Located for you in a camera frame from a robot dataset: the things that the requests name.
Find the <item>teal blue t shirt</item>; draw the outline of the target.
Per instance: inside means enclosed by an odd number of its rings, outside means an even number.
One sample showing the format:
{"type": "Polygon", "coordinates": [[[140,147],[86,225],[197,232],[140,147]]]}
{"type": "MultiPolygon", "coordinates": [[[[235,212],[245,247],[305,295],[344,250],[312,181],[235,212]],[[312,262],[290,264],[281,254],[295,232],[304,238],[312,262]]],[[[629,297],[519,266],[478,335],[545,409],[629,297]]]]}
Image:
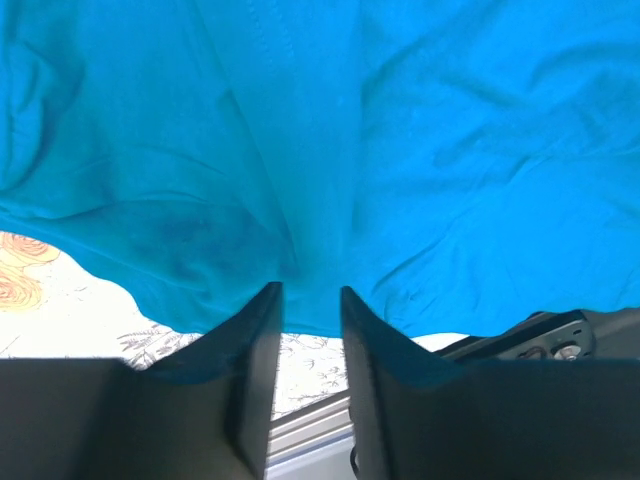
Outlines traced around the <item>teal blue t shirt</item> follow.
{"type": "Polygon", "coordinates": [[[1,227],[204,333],[639,303],[635,1],[5,1],[1,227]]]}

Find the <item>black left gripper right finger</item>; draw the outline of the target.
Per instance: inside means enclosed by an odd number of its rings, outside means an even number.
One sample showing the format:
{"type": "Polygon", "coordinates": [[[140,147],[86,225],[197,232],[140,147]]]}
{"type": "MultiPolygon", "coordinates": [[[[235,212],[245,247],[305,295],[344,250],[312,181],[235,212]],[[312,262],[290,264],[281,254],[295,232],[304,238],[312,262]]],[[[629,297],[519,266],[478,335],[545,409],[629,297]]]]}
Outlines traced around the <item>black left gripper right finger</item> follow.
{"type": "Polygon", "coordinates": [[[360,479],[635,479],[639,363],[432,353],[351,289],[341,321],[360,479]]]}

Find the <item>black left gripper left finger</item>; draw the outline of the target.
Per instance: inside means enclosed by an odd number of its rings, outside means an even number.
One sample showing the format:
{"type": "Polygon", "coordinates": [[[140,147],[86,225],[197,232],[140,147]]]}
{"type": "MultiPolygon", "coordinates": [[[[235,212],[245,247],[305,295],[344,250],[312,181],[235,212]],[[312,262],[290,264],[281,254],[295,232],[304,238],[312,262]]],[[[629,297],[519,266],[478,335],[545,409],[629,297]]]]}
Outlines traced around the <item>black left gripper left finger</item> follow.
{"type": "Polygon", "coordinates": [[[117,359],[1,363],[5,479],[260,479],[283,288],[144,370],[117,359]]]}

